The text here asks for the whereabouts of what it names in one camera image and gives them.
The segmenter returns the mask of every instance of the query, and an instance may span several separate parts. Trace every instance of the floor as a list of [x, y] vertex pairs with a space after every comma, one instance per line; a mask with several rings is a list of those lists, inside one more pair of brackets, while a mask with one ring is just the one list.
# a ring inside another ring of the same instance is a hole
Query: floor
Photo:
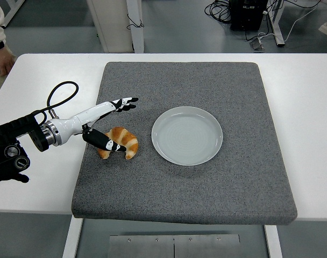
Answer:
[[[143, 0], [145, 53], [252, 53], [243, 31], [231, 31], [204, 14], [212, 0]], [[315, 0], [297, 0], [311, 6]], [[0, 0], [6, 9], [6, 1]], [[310, 9], [285, 2], [280, 27], [286, 38], [295, 20]], [[327, 53], [327, 36], [318, 28], [327, 22], [327, 4], [296, 22], [284, 47], [274, 37], [262, 38], [266, 53]], [[267, 32], [263, 21], [259, 30]], [[91, 13], [85, 0], [26, 0], [5, 29], [15, 55], [25, 53], [102, 53]], [[248, 37], [257, 32], [249, 32]], [[0, 257], [61, 257], [70, 216], [0, 213]], [[153, 232], [245, 232], [257, 245], [248, 253], [268, 257], [262, 228], [194, 227], [173, 228], [127, 221], [86, 220], [77, 257], [107, 257], [112, 234]], [[327, 257], [327, 222], [296, 221], [279, 226], [282, 254], [288, 257]]]

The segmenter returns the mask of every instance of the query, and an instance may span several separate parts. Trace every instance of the ceramic plate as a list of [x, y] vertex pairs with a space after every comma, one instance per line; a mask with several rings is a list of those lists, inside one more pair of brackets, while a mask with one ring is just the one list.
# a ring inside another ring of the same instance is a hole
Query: ceramic plate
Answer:
[[152, 128], [152, 141], [166, 160], [193, 166], [212, 159], [221, 148], [223, 134], [210, 113], [192, 106], [180, 106], [163, 113]]

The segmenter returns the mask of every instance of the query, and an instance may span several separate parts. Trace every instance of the bread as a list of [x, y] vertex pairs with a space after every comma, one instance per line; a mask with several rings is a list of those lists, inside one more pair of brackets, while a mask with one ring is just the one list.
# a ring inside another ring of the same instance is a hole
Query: bread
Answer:
[[[130, 133], [124, 127], [114, 127], [108, 133], [105, 133], [112, 141], [115, 141], [119, 145], [123, 145], [126, 148], [125, 158], [127, 160], [133, 158], [138, 149], [138, 141], [135, 135]], [[107, 159], [110, 155], [110, 151], [98, 149], [98, 153], [102, 159]]]

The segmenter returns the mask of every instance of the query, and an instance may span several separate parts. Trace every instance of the robotic arm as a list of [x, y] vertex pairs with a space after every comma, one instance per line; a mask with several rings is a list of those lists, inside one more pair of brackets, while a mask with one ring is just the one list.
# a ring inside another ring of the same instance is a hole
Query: robotic arm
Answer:
[[49, 149], [50, 145], [63, 145], [72, 135], [77, 134], [82, 134], [83, 140], [97, 148], [114, 152], [126, 151], [124, 146], [113, 142], [105, 134], [91, 127], [99, 119], [110, 113], [134, 109], [136, 106], [131, 104], [131, 102], [136, 102], [137, 100], [138, 98], [123, 98], [104, 102], [69, 119], [59, 119], [53, 109], [49, 109], [49, 107], [45, 110], [49, 110], [53, 118], [45, 123], [38, 124], [34, 117], [38, 112], [33, 112], [27, 116], [0, 125], [0, 181], [10, 179], [23, 183], [29, 181], [29, 178], [26, 175], [20, 174], [20, 172], [30, 166], [30, 159], [17, 140], [17, 138], [25, 134], [29, 134], [33, 143], [41, 152]]

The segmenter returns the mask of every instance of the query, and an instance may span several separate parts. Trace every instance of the gray felt mat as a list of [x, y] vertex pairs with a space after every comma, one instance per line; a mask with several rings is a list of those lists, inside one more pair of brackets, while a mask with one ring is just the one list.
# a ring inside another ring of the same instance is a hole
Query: gray felt mat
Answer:
[[[289, 224], [297, 210], [258, 66], [230, 62], [113, 62], [98, 103], [138, 97], [133, 110], [112, 113], [94, 128], [124, 126], [139, 150], [132, 160], [102, 160], [87, 145], [72, 212], [77, 218], [190, 224]], [[165, 111], [195, 106], [223, 129], [218, 154], [198, 166], [166, 161], [151, 129]]]

